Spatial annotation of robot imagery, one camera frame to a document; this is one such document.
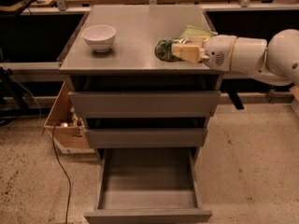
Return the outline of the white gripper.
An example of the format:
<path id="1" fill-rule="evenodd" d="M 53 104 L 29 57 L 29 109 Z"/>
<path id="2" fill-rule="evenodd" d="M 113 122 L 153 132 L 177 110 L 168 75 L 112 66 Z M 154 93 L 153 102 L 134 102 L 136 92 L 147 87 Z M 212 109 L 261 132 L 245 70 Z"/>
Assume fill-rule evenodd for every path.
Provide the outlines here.
<path id="1" fill-rule="evenodd" d="M 204 64 L 222 72 L 230 70 L 235 35 L 189 36 L 185 44 L 174 44 L 172 54 L 190 63 Z"/>

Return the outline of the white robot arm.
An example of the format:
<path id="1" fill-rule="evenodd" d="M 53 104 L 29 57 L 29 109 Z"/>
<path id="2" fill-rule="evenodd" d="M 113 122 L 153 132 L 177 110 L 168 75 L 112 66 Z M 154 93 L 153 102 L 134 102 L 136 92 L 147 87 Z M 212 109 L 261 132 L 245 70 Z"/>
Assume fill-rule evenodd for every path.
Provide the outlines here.
<path id="1" fill-rule="evenodd" d="M 171 52 L 189 63 L 221 72 L 237 72 L 275 86 L 299 85 L 299 31 L 283 30 L 270 42 L 260 38 L 215 35 L 192 37 Z"/>

